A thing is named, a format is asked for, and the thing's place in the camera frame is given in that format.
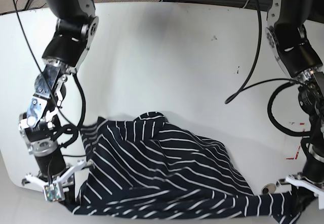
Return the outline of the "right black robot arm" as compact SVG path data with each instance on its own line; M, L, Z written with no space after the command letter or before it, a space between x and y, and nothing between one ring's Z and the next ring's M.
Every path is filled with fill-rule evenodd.
M67 164L61 152L74 143L81 131L86 115L85 95L81 95L82 109L77 124L62 125L62 102L66 95L67 77L77 76L98 27L93 0L46 0L57 17L53 38L42 59L45 68L34 82L34 94L26 112L19 117L18 128L29 154L39 166L38 175L27 174L22 184L41 187L49 202L73 204L77 171L90 167L82 160Z

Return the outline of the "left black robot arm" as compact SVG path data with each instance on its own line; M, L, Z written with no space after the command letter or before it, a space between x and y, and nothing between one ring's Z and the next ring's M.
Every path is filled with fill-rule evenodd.
M271 123L281 132L301 138L306 162L301 173L279 180L289 184L299 196L323 197L323 63L307 37L305 21L314 0L272 0L267 12L266 35L275 59L291 79L271 95L267 113ZM294 132L277 122L272 114L276 96L298 84L301 109L309 116L310 131Z

